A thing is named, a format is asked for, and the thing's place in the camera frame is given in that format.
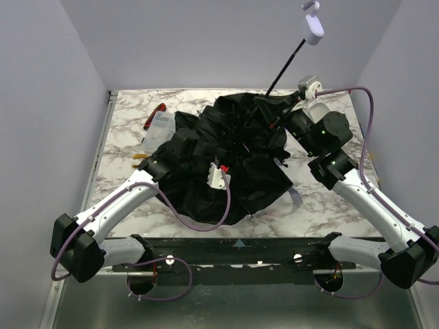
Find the wall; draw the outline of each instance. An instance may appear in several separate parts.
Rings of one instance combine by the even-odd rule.
[[[427,226],[439,226],[438,12],[437,1],[404,0],[358,80],[375,98],[370,150],[382,189]],[[365,127],[367,100],[353,100]],[[439,280],[439,265],[425,277]],[[437,305],[439,288],[425,292]]]
[[[37,328],[54,220],[75,214],[108,94],[58,0],[0,10],[0,328]]]
[[[305,0],[61,0],[111,89],[267,88],[302,39]],[[355,82],[401,0],[321,1],[326,36],[280,81]]]

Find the clear plastic container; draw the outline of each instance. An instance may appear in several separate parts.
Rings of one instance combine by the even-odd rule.
[[[175,114],[170,112],[157,112],[142,141],[142,148],[145,154],[151,155],[154,153],[160,145],[169,141],[175,132]]]

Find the marble surface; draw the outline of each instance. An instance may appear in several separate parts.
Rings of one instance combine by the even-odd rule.
[[[133,171],[131,165],[139,162],[132,156],[142,153],[142,129],[148,115],[159,103],[165,103],[168,111],[177,110],[196,114],[205,105],[212,104],[220,95],[243,91],[261,93],[260,90],[127,90],[120,91],[106,139],[102,161],[94,186],[92,204],[107,196]],[[287,91],[276,91],[283,94]],[[347,154],[359,161],[362,135],[348,93],[319,97],[330,110],[346,114],[354,138],[344,147]],[[318,183],[307,163],[309,158],[300,145],[288,134],[286,150],[292,154],[283,170],[294,183],[303,198],[303,204],[295,207],[288,193],[271,206],[246,217],[233,226],[223,226],[212,232],[195,232],[184,227],[164,204],[151,199],[128,215],[111,236],[163,237],[296,237],[325,236],[337,231],[348,236],[378,236],[378,232],[348,202]],[[376,184],[372,163],[366,163],[366,174]],[[208,224],[197,223],[200,227]]]

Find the purple cable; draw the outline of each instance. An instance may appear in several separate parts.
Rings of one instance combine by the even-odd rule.
[[[372,96],[372,93],[370,92],[370,90],[368,88],[366,88],[366,87],[355,86],[355,87],[351,87],[351,88],[340,88],[340,89],[331,89],[331,90],[319,91],[319,92],[316,93],[316,96],[323,96],[323,95],[328,95],[328,94],[333,94],[333,93],[339,93],[339,92],[342,92],[342,91],[351,92],[352,90],[362,90],[362,91],[366,92],[368,94],[368,96],[369,96],[369,103],[370,103],[369,122],[368,122],[368,127],[367,127],[367,130],[366,130],[366,135],[364,137],[363,150],[361,151],[361,159],[359,161],[359,175],[360,175],[360,178],[361,178],[364,186],[370,191],[370,193],[378,201],[381,202],[381,204],[384,206],[384,208],[389,210],[402,224],[404,224],[406,227],[409,227],[410,223],[402,215],[400,215],[399,212],[397,212],[389,203],[387,203],[387,201],[384,200],[378,194],[378,192],[376,192],[376,190],[371,189],[371,185],[369,185],[368,180],[366,179],[366,176],[364,175],[364,161],[366,159],[366,152],[367,152],[368,142],[369,142],[369,138],[370,138],[370,131],[372,129],[373,114],[375,112],[373,96]],[[421,238],[426,240],[426,242],[428,242],[428,244],[431,245],[433,247],[433,249],[435,249],[437,252],[439,252],[439,247],[427,235],[425,235],[423,232],[421,232],[417,228],[411,228],[411,230],[413,230],[413,232],[415,232]],[[422,282],[422,283],[426,283],[426,284],[439,285],[439,281],[429,281],[429,280],[424,280],[424,279],[419,279],[418,281]]]
[[[164,261],[164,260],[177,260],[178,262],[182,263],[187,268],[187,271],[189,272],[189,283],[187,284],[186,288],[181,293],[179,293],[178,295],[175,295],[173,297],[156,298],[156,297],[148,297],[148,296],[145,296],[145,295],[136,295],[135,293],[131,292],[131,287],[130,287],[131,282],[128,281],[127,287],[128,287],[128,290],[130,291],[130,294],[129,294],[128,297],[133,295],[133,296],[139,298],[140,300],[152,300],[153,302],[170,302],[172,300],[177,300],[178,298],[186,295],[189,292],[189,290],[192,287],[192,270],[191,270],[191,267],[189,266],[189,264],[186,263],[181,258],[157,258],[157,259],[149,260],[147,262],[137,263],[137,264],[130,264],[130,265],[132,265],[133,267],[139,267],[139,266],[145,266],[145,265],[161,262],[161,261]]]
[[[321,292],[323,292],[323,293],[325,293],[327,295],[330,295],[331,297],[342,298],[343,300],[359,300],[361,298],[366,298],[366,297],[369,297],[369,296],[373,295],[374,293],[376,293],[383,286],[384,278],[385,278],[385,276],[383,274],[381,274],[381,279],[380,279],[378,285],[374,289],[372,289],[371,291],[369,291],[368,293],[365,293],[363,295],[354,295],[354,296],[340,295],[340,294],[337,294],[337,293],[331,293],[331,292],[329,292],[327,290],[324,290],[322,288],[322,286],[319,285],[319,283],[317,282],[316,279],[314,279],[314,283],[320,289]]]
[[[224,185],[226,187],[226,192],[227,192],[227,204],[226,204],[226,209],[224,211],[224,214],[222,216],[222,218],[219,220],[219,222],[217,224],[215,224],[214,226],[207,228],[207,229],[202,229],[202,228],[197,228],[195,226],[192,226],[191,224],[188,224],[184,221],[183,218],[180,217],[180,215],[177,213],[177,210],[172,206],[170,200],[167,198],[167,196],[155,185],[150,184],[148,182],[137,182],[134,184],[131,184],[130,186],[128,186],[128,188],[124,188],[123,190],[119,191],[118,193],[114,194],[110,199],[108,199],[106,202],[104,202],[104,204],[102,204],[102,206],[100,206],[98,209],[95,210],[95,212],[93,212],[90,216],[92,218],[95,218],[98,214],[100,214],[105,208],[107,208],[109,205],[111,205],[117,198],[119,198],[121,195],[125,194],[126,192],[132,190],[135,187],[138,186],[148,186],[153,188],[154,190],[157,191],[158,194],[160,194],[160,196],[165,200],[167,206],[169,207],[169,209],[171,209],[171,211],[173,212],[173,214],[177,217],[177,219],[179,221],[181,221],[181,223],[186,226],[187,228],[190,228],[191,230],[197,231],[197,232],[210,232],[213,231],[214,229],[220,227],[223,222],[226,220],[227,216],[228,216],[228,211],[230,210],[230,203],[231,203],[231,193],[230,193],[230,186],[228,185],[227,182],[227,178],[226,178],[226,174],[221,170],[221,175],[222,175],[222,179],[224,180]],[[51,270],[51,279],[53,281],[61,281],[64,280],[66,278],[68,278],[70,276],[70,274],[66,274],[64,276],[60,276],[59,278],[56,277],[56,269],[58,267],[58,265],[60,264],[62,255],[65,253],[67,247],[69,246],[70,242],[74,239],[74,237],[76,236],[76,234],[78,234],[78,232],[80,232],[85,225],[87,225],[88,223],[90,223],[91,220],[90,219],[86,219],[85,221],[83,221],[73,232],[72,234],[70,234],[70,236],[67,238],[67,240],[64,242],[64,244],[62,245],[60,251],[58,252],[58,255],[55,257],[55,261],[54,261],[54,265],[52,266],[52,270]]]

